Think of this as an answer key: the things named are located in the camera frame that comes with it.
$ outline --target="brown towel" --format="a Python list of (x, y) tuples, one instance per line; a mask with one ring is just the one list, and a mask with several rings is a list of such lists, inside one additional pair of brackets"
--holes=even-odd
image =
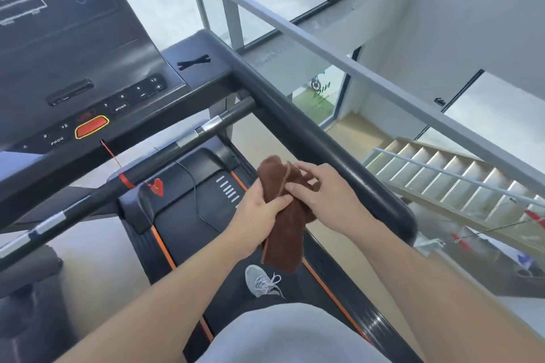
[[(309, 184), (312, 176), (303, 176), (293, 164), (283, 164), (278, 155), (264, 160), (257, 175), (263, 185), (265, 202), (288, 194), (284, 189), (287, 182), (295, 182), (313, 190), (318, 190), (320, 184)], [(294, 273), (303, 259), (303, 233), (305, 225), (316, 220), (310, 208), (301, 200), (294, 199), (290, 205), (276, 215), (276, 222), (269, 237), (262, 243), (262, 264), (274, 265), (287, 273)]]

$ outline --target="hand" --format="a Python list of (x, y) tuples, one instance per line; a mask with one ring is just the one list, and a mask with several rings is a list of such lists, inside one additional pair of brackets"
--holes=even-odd
[(286, 189), (307, 204), (327, 228), (351, 238), (365, 224), (376, 222), (360, 203), (354, 190), (332, 166), (308, 162), (297, 162), (295, 166), (320, 181), (320, 190), (312, 191), (295, 183), (286, 184)]
[(239, 259), (250, 256), (256, 247), (269, 236), (276, 214), (290, 205), (291, 195), (284, 195), (265, 203), (263, 186), (257, 179), (248, 189), (236, 213), (222, 235), (229, 239), (229, 245)]

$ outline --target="gray sneaker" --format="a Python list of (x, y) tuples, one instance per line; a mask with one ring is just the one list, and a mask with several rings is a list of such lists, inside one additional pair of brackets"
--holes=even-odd
[(253, 264), (246, 267), (245, 274), (246, 285), (254, 296), (261, 297), (264, 294), (273, 294), (284, 297), (282, 291), (276, 285), (282, 280), (279, 275), (273, 274), (272, 278), (269, 278), (265, 270)]

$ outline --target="person's left hand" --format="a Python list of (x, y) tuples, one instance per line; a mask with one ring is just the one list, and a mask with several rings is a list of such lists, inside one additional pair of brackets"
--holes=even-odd
[(288, 194), (266, 204), (263, 200), (261, 181), (258, 178), (253, 183), (242, 198), (233, 219), (222, 233), (239, 259), (249, 257), (269, 236), (276, 214), (286, 208), (291, 201), (293, 196)]

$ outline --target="gray handrail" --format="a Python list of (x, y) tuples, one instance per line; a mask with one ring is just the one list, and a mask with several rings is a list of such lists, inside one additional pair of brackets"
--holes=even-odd
[(545, 208), (545, 203), (541, 203), (541, 202), (539, 202), (537, 200), (533, 200), (533, 199), (528, 198), (528, 197), (526, 197), (524, 195), (518, 195), (518, 194), (512, 193), (509, 190), (506, 190), (506, 189), (503, 189), (503, 188), (493, 187), (493, 186), (488, 185), (488, 184), (486, 184), (484, 182), (481, 182), (481, 181), (470, 180), (469, 178), (467, 178), (467, 177), (465, 177), (463, 175), (456, 174), (455, 172), (446, 171), (446, 170), (444, 170), (442, 168), (439, 168), (439, 167), (434, 167), (434, 166), (428, 165), (425, 162), (415, 161), (413, 159), (404, 157), (404, 156), (399, 155), (399, 154), (395, 154), (393, 152), (390, 152), (390, 151), (387, 151), (387, 150), (381, 149), (381, 148), (373, 148), (373, 150), (371, 152), (373, 152), (373, 151), (378, 151), (378, 152), (380, 152), (382, 154), (386, 154), (386, 155), (388, 155), (390, 157), (398, 158), (400, 160), (410, 162), (411, 164), (415, 164), (415, 165), (421, 166), (423, 168), (428, 168), (428, 169), (430, 169), (432, 171), (435, 171), (435, 172), (438, 172), (438, 173), (441, 173), (441, 174), (446, 174), (446, 175), (448, 175), (450, 177), (453, 177), (453, 178), (458, 178), (459, 180), (472, 183), (472, 184), (477, 185), (478, 187), (481, 187), (481, 188), (486, 188), (486, 189), (491, 190), (491, 191), (496, 191), (498, 194), (507, 195), (508, 197), (511, 197), (513, 199), (516, 199), (516, 200), (519, 200), (519, 201), (524, 201), (527, 204), (533, 204), (533, 205), (535, 205), (537, 207)]
[(370, 71), (362, 64), (358, 64), (345, 55), (333, 52), (324, 42), (255, 0), (232, 1), (274, 26), (311, 52), (327, 60), (341, 71), (366, 84), (373, 92), (378, 93), (417, 119), (432, 126), (482, 160), (500, 168), (508, 176), (519, 181), (536, 194), (545, 195), (544, 173), (449, 118), (424, 101), (412, 96), (375, 72)]

